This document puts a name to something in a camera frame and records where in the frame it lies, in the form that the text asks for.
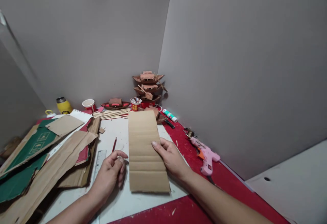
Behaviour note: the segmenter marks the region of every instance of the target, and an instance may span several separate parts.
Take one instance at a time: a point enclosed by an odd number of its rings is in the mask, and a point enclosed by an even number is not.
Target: glue stick
[[[178,119],[172,115],[169,111],[167,111],[166,109],[163,109],[162,112],[167,116],[169,117],[170,120],[172,120],[173,122],[177,122]]]

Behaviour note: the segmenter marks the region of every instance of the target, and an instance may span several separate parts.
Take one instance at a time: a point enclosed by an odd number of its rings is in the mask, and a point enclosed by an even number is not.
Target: green cardboard
[[[27,157],[33,155],[55,139],[56,134],[45,127],[54,120],[44,120],[39,124],[36,133],[27,141],[8,169],[21,163]],[[0,178],[0,203],[14,199],[24,193],[35,171],[40,170],[43,166],[49,151],[50,148],[46,149],[40,155],[27,162],[25,166],[22,166],[18,170],[13,170]]]

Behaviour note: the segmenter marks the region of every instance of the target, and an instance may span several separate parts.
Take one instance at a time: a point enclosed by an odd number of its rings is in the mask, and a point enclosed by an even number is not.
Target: left hand
[[[124,159],[127,154],[116,150],[103,160],[101,168],[95,181],[89,190],[89,195],[104,204],[112,193],[118,180],[118,187],[121,187],[125,175]]]

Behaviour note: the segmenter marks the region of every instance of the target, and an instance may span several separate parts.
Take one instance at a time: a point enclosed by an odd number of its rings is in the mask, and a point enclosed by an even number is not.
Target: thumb
[[[124,164],[124,159],[119,158],[115,161],[115,164],[113,165],[113,167],[110,170],[113,170],[115,172],[115,174],[118,175],[118,172],[122,168],[123,164]]]
[[[153,141],[152,143],[153,148],[160,154],[162,158],[166,155],[166,150],[160,145],[160,143]]]

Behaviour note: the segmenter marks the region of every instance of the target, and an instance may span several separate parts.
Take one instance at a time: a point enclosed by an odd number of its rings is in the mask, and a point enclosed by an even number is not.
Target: white table
[[[100,126],[105,128],[106,131],[104,134],[100,134],[97,151],[107,150],[108,156],[112,151],[115,137],[117,137],[115,149],[122,150],[128,155],[128,119],[119,118],[103,120]],[[161,124],[158,125],[158,131],[160,137],[171,141],[170,136]],[[129,166],[127,166],[123,189],[121,191],[114,191],[112,193],[114,197],[109,197],[108,202],[102,208],[100,224],[106,224],[187,195],[187,192],[178,186],[171,178],[169,178],[169,181],[171,188],[171,193],[169,195],[131,193],[129,191]],[[84,195],[89,188],[90,187],[76,188],[61,192],[44,214],[40,223],[43,224],[50,221],[71,203]]]

